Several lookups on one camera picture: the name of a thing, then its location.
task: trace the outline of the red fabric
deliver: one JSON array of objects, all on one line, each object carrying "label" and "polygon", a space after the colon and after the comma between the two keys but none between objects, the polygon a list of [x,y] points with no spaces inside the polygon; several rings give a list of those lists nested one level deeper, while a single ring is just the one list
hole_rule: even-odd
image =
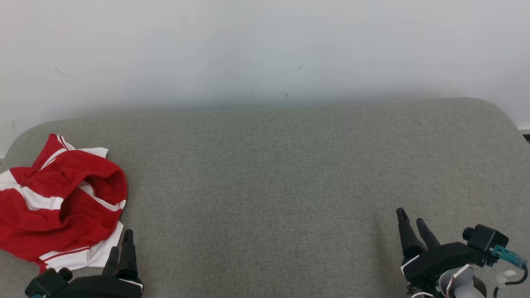
[{"label": "red fabric", "polygon": [[49,198],[50,205],[54,197],[63,198],[60,210],[31,210],[16,188],[0,190],[0,249],[39,266],[44,266],[39,257],[45,253],[93,246],[115,230],[122,210],[111,211],[99,204],[77,187],[82,181],[111,205],[127,198],[125,174],[105,158],[67,150],[41,169],[63,148],[61,138],[51,134],[31,168],[10,170],[20,187]]}]

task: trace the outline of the white wall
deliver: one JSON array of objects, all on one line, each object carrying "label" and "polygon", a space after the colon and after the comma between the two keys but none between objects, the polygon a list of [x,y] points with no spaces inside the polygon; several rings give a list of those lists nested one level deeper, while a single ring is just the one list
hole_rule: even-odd
[{"label": "white wall", "polygon": [[109,110],[413,90],[530,126],[530,2],[0,0],[0,154],[31,126]]}]

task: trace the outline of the cable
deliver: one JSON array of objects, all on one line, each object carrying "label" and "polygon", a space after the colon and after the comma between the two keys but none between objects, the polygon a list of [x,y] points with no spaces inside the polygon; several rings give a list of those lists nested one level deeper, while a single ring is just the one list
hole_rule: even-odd
[{"label": "cable", "polygon": [[[521,278],[520,280],[516,281],[516,282],[507,282],[505,283],[505,285],[509,286],[509,285],[518,285],[518,284],[522,284],[526,278],[528,277],[528,267],[526,266],[526,264],[523,264],[523,270],[525,271],[524,275],[523,275],[523,278]],[[497,293],[499,292],[499,287],[495,287],[495,290],[493,290],[493,298],[497,298]]]}]

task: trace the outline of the teal connector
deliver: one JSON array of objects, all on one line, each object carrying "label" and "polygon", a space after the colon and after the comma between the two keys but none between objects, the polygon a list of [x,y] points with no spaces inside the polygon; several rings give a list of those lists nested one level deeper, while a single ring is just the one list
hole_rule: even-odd
[{"label": "teal connector", "polygon": [[515,267],[522,269],[523,265],[528,265],[528,260],[521,258],[518,254],[514,253],[511,250],[506,249],[500,245],[493,247],[491,254],[494,257],[502,259],[510,264],[515,265]]}]

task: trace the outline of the gray fabric surface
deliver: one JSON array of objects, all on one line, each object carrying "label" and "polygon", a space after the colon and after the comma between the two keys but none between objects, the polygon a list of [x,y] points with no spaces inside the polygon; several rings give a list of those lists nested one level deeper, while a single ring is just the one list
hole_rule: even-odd
[{"label": "gray fabric surface", "polygon": [[[147,298],[407,297],[397,207],[442,243],[482,223],[530,257],[530,147],[481,100],[57,121],[20,136],[0,170],[31,165],[49,133],[107,147],[125,171]],[[2,297],[38,272],[6,252],[0,268]],[[490,296],[508,268],[478,270]]]}]

